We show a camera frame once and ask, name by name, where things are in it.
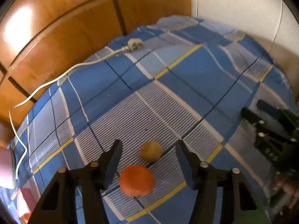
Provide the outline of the brown kiwi potato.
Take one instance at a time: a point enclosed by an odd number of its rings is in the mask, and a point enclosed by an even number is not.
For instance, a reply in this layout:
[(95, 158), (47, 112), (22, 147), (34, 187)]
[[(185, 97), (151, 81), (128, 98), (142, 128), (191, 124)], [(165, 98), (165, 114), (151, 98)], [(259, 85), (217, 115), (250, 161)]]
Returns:
[(162, 157), (163, 148), (158, 142), (148, 141), (141, 146), (139, 154), (145, 161), (157, 162)]

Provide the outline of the orange tangerine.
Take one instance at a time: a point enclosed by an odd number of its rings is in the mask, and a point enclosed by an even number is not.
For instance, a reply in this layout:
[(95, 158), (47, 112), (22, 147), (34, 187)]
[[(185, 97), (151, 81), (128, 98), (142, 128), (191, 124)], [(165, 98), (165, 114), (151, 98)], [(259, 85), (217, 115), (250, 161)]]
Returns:
[(31, 217), (31, 213), (29, 213), (29, 212), (23, 214), (23, 216), (22, 216), (25, 223), (28, 223), (30, 217)]
[(130, 197), (148, 195), (154, 189), (155, 183), (153, 173), (142, 165), (127, 166), (119, 179), (122, 192)]

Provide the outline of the orange tangerine on cloth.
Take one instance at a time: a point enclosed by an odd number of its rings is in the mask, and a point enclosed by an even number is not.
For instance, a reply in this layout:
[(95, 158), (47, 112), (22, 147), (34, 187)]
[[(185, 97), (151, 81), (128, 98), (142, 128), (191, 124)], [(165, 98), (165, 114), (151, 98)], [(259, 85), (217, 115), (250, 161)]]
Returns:
[(154, 189), (155, 183), (153, 173), (142, 165), (127, 166), (119, 179), (122, 192), (130, 197), (148, 195)]

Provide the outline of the blue plaid tablecloth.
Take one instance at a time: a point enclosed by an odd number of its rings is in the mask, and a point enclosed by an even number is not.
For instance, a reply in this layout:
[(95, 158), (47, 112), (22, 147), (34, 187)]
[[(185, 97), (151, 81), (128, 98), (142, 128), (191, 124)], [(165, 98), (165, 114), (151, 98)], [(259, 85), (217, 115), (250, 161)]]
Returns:
[[(215, 168), (239, 168), (267, 206), (273, 168), (240, 117), (248, 107), (280, 130), (257, 110), (259, 99), (297, 112), (287, 77), (254, 39), (208, 20), (162, 18), (113, 39), (45, 91), (11, 142), (17, 184), (38, 200), (58, 168), (84, 167), (120, 139), (118, 172), (146, 166), (156, 185), (146, 196), (129, 197), (115, 175), (103, 193), (110, 223), (187, 223), (197, 193), (175, 155), (182, 139)], [(157, 162), (140, 157), (148, 141), (163, 148)]]

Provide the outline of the pink shallow tray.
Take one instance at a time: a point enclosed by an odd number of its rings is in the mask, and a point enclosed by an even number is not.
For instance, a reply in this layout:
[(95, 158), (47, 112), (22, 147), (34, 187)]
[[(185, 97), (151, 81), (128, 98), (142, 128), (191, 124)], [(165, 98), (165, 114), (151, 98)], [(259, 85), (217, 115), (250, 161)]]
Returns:
[(22, 216), (29, 212), (32, 214), (36, 202), (29, 188), (20, 188), (17, 192), (17, 215), (21, 223), (25, 223)]

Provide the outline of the pink electric kettle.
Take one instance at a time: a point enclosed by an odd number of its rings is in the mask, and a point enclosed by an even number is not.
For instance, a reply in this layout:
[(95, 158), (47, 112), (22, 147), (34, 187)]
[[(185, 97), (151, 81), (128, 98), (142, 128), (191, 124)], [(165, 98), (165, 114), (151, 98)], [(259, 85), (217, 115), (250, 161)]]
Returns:
[(1, 147), (0, 151), (0, 186), (13, 190), (16, 187), (16, 164), (13, 152)]

